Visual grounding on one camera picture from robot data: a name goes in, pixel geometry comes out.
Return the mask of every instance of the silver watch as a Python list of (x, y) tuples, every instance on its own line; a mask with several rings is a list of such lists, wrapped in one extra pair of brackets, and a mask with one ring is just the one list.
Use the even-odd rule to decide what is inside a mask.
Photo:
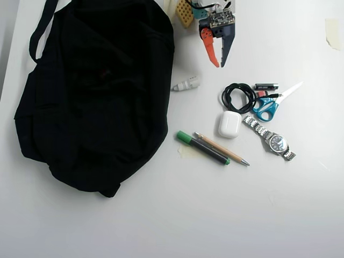
[(285, 137), (277, 133), (270, 132), (250, 116), (247, 116), (243, 121), (258, 135), (263, 137), (273, 153), (284, 157), (288, 161), (292, 160), (296, 156), (295, 153), (289, 150), (288, 142), (286, 141)]

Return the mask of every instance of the pencil tip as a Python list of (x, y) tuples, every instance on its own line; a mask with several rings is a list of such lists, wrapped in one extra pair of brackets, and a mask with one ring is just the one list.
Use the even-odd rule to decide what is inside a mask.
[(248, 163), (246, 160), (241, 160), (241, 164), (244, 164), (244, 165), (250, 166), (250, 165), (249, 165), (249, 163)]

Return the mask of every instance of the green cap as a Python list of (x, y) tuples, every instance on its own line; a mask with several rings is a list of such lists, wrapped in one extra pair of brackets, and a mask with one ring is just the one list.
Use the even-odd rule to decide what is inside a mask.
[(183, 142), (185, 142), (186, 144), (190, 144), (191, 140), (192, 140), (192, 137), (189, 136), (188, 134), (182, 132), (182, 131), (179, 131), (177, 133), (177, 138), (182, 140)]

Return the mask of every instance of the wire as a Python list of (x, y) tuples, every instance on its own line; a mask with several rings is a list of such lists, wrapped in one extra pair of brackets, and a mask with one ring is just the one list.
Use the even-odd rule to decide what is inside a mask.
[[(237, 109), (235, 106), (232, 104), (232, 98), (231, 98), (231, 93), (233, 90), (238, 89), (241, 90), (246, 97), (248, 98), (248, 103), (244, 105), (242, 108)], [(263, 96), (263, 97), (257, 97), (257, 94), (254, 92), (254, 90), (247, 84), (244, 83), (232, 83), (231, 85), (227, 86), (224, 92), (222, 92), (222, 103), (224, 106), (233, 112), (239, 113), (239, 114), (245, 114), (249, 111), (251, 111), (257, 101), (261, 98), (277, 98), (279, 97), (279, 94), (271, 94), (268, 96)]]
[(187, 2), (192, 8), (197, 9), (197, 10), (211, 8), (211, 7), (214, 7), (216, 5), (216, 4), (210, 4), (210, 5), (206, 5), (206, 6), (195, 6), (194, 4), (189, 2), (189, 0), (185, 0), (185, 2)]
[(232, 2), (229, 1), (229, 2), (226, 4), (226, 6), (224, 7), (224, 9), (227, 9), (227, 8), (230, 7), (231, 5), (232, 5)]

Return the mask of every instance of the green marker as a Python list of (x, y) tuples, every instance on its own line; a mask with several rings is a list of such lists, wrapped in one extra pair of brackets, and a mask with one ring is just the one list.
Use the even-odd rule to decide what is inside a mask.
[(228, 165), (230, 163), (230, 159), (228, 157), (224, 156), (223, 154), (217, 152), (216, 150), (212, 149), (203, 142), (194, 139), (193, 137), (189, 136), (188, 134), (182, 131), (179, 131), (177, 133), (177, 138), (192, 147), (202, 150), (203, 152), (205, 152), (209, 156), (212, 156), (214, 159), (217, 159), (224, 165)]

